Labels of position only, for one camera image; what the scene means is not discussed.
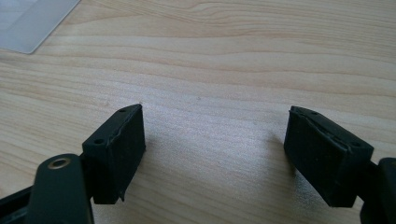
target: wooden table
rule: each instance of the wooden table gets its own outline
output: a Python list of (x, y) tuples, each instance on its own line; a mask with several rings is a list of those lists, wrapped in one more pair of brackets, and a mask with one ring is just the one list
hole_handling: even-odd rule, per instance
[(396, 157), (396, 2), (82, 0), (32, 55), (0, 50), (0, 197), (118, 108), (147, 152), (96, 223), (360, 223), (290, 169), (291, 105)]

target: light wood tabletop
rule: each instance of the light wood tabletop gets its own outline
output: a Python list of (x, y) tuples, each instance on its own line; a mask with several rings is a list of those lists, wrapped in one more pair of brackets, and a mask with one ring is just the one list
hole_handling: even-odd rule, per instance
[(147, 152), (95, 223), (360, 223), (283, 149), (292, 105), (396, 157), (396, 2), (82, 0), (33, 54), (0, 50), (0, 197), (143, 106)]

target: table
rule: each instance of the table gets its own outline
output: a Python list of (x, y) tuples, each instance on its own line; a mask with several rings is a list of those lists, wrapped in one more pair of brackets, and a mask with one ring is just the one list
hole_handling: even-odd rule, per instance
[(32, 55), (0, 50), (0, 197), (142, 104), (147, 152), (96, 223), (360, 223), (283, 150), (291, 105), (396, 157), (396, 2), (82, 0)]

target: wooden surface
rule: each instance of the wooden surface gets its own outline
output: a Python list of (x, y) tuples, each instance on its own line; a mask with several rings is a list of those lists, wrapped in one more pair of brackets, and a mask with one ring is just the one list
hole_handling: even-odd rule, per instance
[(0, 50), (0, 197), (118, 108), (147, 153), (96, 223), (360, 223), (288, 164), (291, 105), (396, 157), (396, 2), (82, 0), (32, 55)]

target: wood grain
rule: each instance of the wood grain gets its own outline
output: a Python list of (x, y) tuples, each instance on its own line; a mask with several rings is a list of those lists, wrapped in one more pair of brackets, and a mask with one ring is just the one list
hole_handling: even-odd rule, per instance
[(144, 107), (148, 150), (96, 223), (360, 223), (283, 152), (291, 105), (396, 157), (396, 2), (82, 0), (32, 55), (0, 50), (0, 197)]

